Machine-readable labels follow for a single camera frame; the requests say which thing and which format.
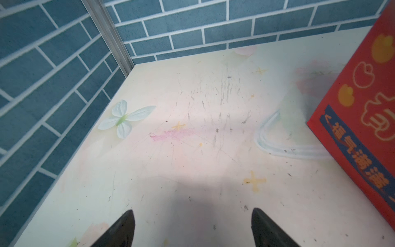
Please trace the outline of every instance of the blue brick wall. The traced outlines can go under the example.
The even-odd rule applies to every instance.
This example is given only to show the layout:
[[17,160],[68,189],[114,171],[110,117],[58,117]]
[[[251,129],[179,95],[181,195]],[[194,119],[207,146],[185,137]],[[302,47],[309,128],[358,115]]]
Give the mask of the blue brick wall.
[[103,2],[139,64],[371,26],[389,0]]
[[0,246],[8,246],[125,77],[81,0],[0,0],[0,34]]

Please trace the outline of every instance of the metal corner post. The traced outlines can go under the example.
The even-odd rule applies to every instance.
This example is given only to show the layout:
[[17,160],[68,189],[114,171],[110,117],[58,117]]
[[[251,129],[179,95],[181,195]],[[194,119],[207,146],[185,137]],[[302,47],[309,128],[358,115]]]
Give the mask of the metal corner post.
[[114,26],[113,20],[104,7],[102,0],[82,0],[82,3],[85,5],[85,8],[117,61],[122,73],[127,77],[133,69],[134,63]]

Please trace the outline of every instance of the yellow plus sign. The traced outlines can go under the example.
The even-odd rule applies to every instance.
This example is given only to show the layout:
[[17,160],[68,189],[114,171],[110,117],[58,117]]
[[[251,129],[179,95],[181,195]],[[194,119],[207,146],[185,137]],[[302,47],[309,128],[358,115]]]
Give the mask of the yellow plus sign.
[[258,72],[258,73],[260,73],[261,75],[263,75],[266,71],[268,71],[268,70],[261,70],[261,68],[258,67],[258,70],[255,71],[255,72]]
[[251,171],[251,179],[246,178],[246,179],[244,179],[243,183],[246,183],[246,184],[251,183],[252,184],[252,191],[258,192],[259,191],[258,184],[266,183],[266,178],[256,179],[254,172]]
[[181,127],[184,127],[185,124],[180,125],[180,121],[178,121],[178,124],[176,126],[173,126],[172,128],[176,128],[177,130],[180,130]]

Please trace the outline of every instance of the table surface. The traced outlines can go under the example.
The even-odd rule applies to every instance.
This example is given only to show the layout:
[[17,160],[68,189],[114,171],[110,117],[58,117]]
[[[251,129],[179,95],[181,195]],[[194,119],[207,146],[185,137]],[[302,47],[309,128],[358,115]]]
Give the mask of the table surface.
[[[393,246],[305,124],[369,29],[137,65],[15,246],[89,246],[133,209],[134,247],[252,247],[254,207],[302,247]],[[124,140],[98,129],[121,100],[156,106]]]

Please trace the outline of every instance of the red packaging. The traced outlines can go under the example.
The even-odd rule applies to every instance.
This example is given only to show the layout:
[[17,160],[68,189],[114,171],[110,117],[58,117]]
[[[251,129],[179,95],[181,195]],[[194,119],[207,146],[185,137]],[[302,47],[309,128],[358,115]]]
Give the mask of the red packaging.
[[394,13],[391,1],[307,124],[395,230]]

